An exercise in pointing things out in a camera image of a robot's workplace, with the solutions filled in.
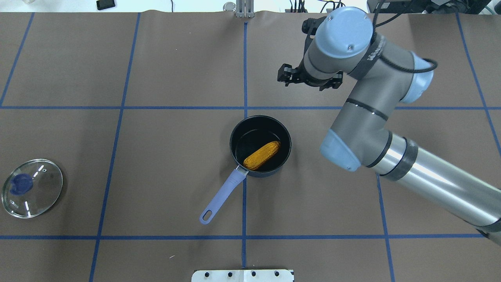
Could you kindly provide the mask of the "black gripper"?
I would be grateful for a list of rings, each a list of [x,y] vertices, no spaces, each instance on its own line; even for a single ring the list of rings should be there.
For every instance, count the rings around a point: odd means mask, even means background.
[[[319,87],[319,91],[324,91],[328,88],[338,89],[343,83],[344,75],[343,71],[338,71],[334,75],[332,73],[321,72],[313,66],[308,57],[307,51],[314,41],[318,27],[324,20],[325,18],[308,18],[303,21],[302,32],[306,34],[306,38],[303,48],[303,58],[297,67],[299,82],[311,87]],[[282,82],[288,87],[294,73],[295,69],[291,65],[283,64],[278,69],[277,82]]]

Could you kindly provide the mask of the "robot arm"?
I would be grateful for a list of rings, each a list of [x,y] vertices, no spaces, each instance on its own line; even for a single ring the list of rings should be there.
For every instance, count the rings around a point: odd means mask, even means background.
[[[297,67],[283,64],[277,80],[319,91],[355,85],[327,130],[321,154],[354,172],[372,169],[439,205],[500,245],[500,189],[471,175],[388,128],[399,104],[418,100],[430,86],[437,62],[422,58],[377,32],[359,8],[342,7],[303,21],[304,51]]]

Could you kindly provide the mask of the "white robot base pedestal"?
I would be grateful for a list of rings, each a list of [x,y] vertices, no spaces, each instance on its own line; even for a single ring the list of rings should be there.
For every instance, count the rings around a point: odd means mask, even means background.
[[[294,282],[288,269],[225,269],[195,271],[192,282]]]

